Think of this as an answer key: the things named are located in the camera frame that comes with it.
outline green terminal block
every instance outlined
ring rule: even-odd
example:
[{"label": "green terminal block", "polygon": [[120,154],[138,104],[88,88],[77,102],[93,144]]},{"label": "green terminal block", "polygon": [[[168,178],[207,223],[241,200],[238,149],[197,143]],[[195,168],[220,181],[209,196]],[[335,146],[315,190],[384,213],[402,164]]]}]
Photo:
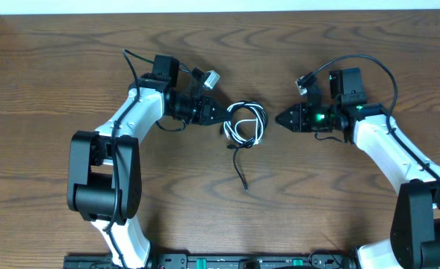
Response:
[{"label": "green terminal block", "polygon": [[196,269],[206,269],[206,259],[197,259],[196,260]]},{"label": "green terminal block", "polygon": [[293,260],[293,266],[302,266],[303,260],[302,259],[294,259]]}]

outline bundled wires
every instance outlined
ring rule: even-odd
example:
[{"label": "bundled wires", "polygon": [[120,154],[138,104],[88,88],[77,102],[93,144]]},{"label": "bundled wires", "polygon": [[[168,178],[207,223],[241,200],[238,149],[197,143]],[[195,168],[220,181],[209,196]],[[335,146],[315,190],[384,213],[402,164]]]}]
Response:
[{"label": "bundled wires", "polygon": [[[255,146],[260,143],[261,139],[263,138],[264,130],[266,129],[267,126],[267,114],[264,111],[264,108],[261,104],[257,102],[244,101],[244,100],[230,105],[227,108],[227,111],[231,115],[233,115],[236,111],[242,108],[246,108],[247,110],[251,111],[256,118],[251,120],[239,120],[236,122],[234,127],[232,126],[232,121],[227,120],[223,123],[223,130],[228,139],[231,138],[233,139],[234,142],[238,144],[238,146],[233,144],[228,145],[228,148],[235,149],[235,154],[233,154],[233,166],[235,166],[236,173],[238,173],[238,175],[240,176],[244,190],[248,191],[248,183],[241,175],[238,167],[236,166],[236,155],[238,153],[238,150],[242,148],[249,149],[252,146]],[[255,135],[249,139],[243,138],[238,132],[238,125],[247,122],[255,122]]]}]

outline robotic arm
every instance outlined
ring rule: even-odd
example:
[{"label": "robotic arm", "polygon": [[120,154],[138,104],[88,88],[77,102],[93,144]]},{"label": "robotic arm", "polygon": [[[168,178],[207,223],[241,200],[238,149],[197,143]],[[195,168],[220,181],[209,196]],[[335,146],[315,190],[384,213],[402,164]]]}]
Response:
[{"label": "robotic arm", "polygon": [[[343,58],[368,58],[391,76],[388,69],[370,56],[339,59]],[[359,68],[329,73],[333,105],[321,103],[322,93],[314,76],[318,71],[298,79],[300,94],[306,95],[307,101],[278,115],[277,123],[293,132],[316,132],[316,135],[333,129],[342,131],[344,142],[350,141],[365,151],[399,195],[391,238],[357,249],[353,254],[357,265],[361,268],[440,266],[440,219],[433,218],[433,208],[440,210],[440,166],[397,127],[391,117],[394,105],[387,111],[381,104],[367,104]],[[394,104],[397,86],[392,76],[391,79],[396,93]]]},{"label": "robotic arm", "polygon": [[[179,61],[170,56],[156,55],[152,73],[133,83],[122,107],[94,132],[78,131],[72,138],[69,164],[67,203],[84,220],[102,233],[113,255],[113,263],[127,268],[144,268],[149,257],[150,243],[140,228],[137,210],[141,197],[139,143],[152,125],[164,115],[185,124],[212,125],[230,120],[228,111],[203,90],[213,90],[219,79],[215,71],[188,69],[192,81],[189,96],[174,91],[179,73]],[[123,115],[112,147],[112,129]],[[117,154],[118,174],[94,173],[91,166],[113,165],[112,152]],[[120,213],[113,216],[115,176],[118,176]],[[111,230],[105,227],[114,221]]]}]

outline white robotic arm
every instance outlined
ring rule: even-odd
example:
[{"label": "white robotic arm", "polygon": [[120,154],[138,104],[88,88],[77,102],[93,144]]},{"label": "white robotic arm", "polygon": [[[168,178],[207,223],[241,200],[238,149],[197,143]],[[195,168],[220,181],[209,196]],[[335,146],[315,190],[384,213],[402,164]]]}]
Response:
[{"label": "white robotic arm", "polygon": [[[396,121],[391,117],[391,126],[395,128],[396,135],[429,167],[440,175],[440,166],[433,163],[425,156],[404,133],[397,127]],[[403,183],[413,179],[423,182],[435,179],[420,166],[412,156],[389,134],[385,124],[385,115],[366,117],[358,121],[354,127],[354,143],[366,152],[377,164],[392,187],[399,193]]]},{"label": "white robotic arm", "polygon": [[[392,117],[391,126],[395,128],[396,135],[424,163],[428,164],[434,172],[440,175],[440,166],[428,159],[402,133]],[[402,184],[408,183],[413,179],[419,179],[423,182],[435,181],[389,134],[385,124],[385,115],[369,116],[364,120],[356,122],[353,139],[357,147],[365,151],[373,159],[397,193],[399,193]],[[402,268],[392,251],[390,239],[360,247],[357,251],[357,256],[358,262],[363,269]]]},{"label": "white robotic arm", "polygon": [[[118,119],[119,115],[121,115],[121,113],[123,113],[132,102],[134,102],[136,95],[137,89],[130,89],[128,92],[128,98],[122,107],[109,121],[104,125],[99,126],[95,131],[100,135],[110,137],[111,130],[114,127],[114,121]],[[138,143],[141,143],[155,121],[161,119],[163,115],[163,93],[160,93],[155,89],[141,87],[140,98],[120,123],[117,137],[128,135],[130,137],[136,137]],[[105,159],[103,164],[112,165],[111,159]],[[114,254],[112,262],[116,265],[123,266],[119,259],[119,253],[117,253],[116,247],[113,246],[112,240],[109,238],[108,234],[102,230],[108,225],[108,223],[109,221],[106,220],[92,221],[92,224],[102,233],[104,239],[107,241],[110,251]],[[128,219],[125,225],[117,225],[115,223],[112,226],[111,234],[113,235],[118,249],[123,254],[125,266],[127,268],[145,267],[146,260],[149,256],[150,242],[142,233],[137,214],[133,218]]]},{"label": "white robotic arm", "polygon": [[[150,243],[142,233],[137,216],[142,192],[139,144],[164,115],[182,120],[186,126],[188,123],[222,123],[230,120],[231,114],[213,97],[201,94],[203,90],[213,90],[220,77],[215,71],[202,72],[197,68],[190,71],[182,64],[182,71],[191,76],[191,93],[182,95],[173,89],[180,70],[178,60],[156,55],[152,73],[139,79],[126,53],[134,54],[124,51],[135,77],[127,100],[94,132],[78,131],[72,138],[67,204],[102,233],[114,264],[144,268]],[[113,174],[95,173],[90,169],[99,165],[113,165]]]}]

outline wood grain surface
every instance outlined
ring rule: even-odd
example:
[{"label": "wood grain surface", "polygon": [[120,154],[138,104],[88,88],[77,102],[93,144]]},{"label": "wood grain surface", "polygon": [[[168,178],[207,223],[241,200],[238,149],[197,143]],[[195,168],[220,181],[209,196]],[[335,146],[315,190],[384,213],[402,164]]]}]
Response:
[{"label": "wood grain surface", "polygon": [[[238,157],[249,193],[219,125],[150,130],[140,146],[138,214],[154,244],[302,253],[388,237],[396,194],[372,160],[273,120],[301,101],[299,76],[341,55],[373,55],[392,70],[400,88],[394,116],[440,165],[440,11],[2,16],[0,268],[60,268],[66,254],[108,252],[67,208],[66,184],[72,135],[103,124],[126,99],[132,77],[122,48],[214,69],[224,105],[255,100],[270,115],[264,143]],[[379,67],[349,60],[331,69],[348,67],[362,68],[370,102],[389,105],[391,82]]]}]

